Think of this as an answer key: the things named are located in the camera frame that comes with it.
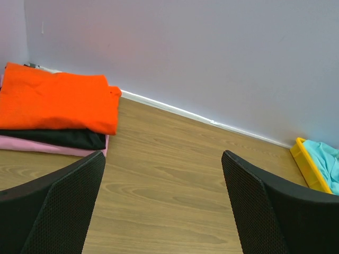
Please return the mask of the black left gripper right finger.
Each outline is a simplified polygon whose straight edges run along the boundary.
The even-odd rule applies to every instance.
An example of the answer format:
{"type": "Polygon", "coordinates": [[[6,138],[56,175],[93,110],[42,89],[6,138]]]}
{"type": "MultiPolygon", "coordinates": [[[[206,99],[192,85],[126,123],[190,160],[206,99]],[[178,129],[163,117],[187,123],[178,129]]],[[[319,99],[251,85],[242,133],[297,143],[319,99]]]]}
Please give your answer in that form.
{"type": "Polygon", "coordinates": [[[338,196],[226,150],[222,169],[243,253],[338,253],[338,196]]]}

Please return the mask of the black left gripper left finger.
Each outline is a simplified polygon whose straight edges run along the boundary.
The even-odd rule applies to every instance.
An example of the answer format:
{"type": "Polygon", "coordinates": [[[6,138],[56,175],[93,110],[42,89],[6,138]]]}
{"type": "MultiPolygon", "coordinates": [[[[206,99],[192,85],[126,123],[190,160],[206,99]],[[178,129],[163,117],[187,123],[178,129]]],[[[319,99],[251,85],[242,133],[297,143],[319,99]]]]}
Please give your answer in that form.
{"type": "Polygon", "coordinates": [[[96,151],[1,191],[1,253],[82,253],[104,169],[96,151]]]}

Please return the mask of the teal t shirt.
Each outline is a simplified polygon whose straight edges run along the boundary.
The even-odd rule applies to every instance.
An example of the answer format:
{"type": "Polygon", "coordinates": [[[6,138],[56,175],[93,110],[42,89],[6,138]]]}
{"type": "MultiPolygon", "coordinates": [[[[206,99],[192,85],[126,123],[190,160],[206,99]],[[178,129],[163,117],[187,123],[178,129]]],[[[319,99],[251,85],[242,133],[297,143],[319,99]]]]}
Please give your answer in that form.
{"type": "Polygon", "coordinates": [[[306,140],[303,145],[332,193],[338,195],[338,149],[312,140],[306,140]]]}

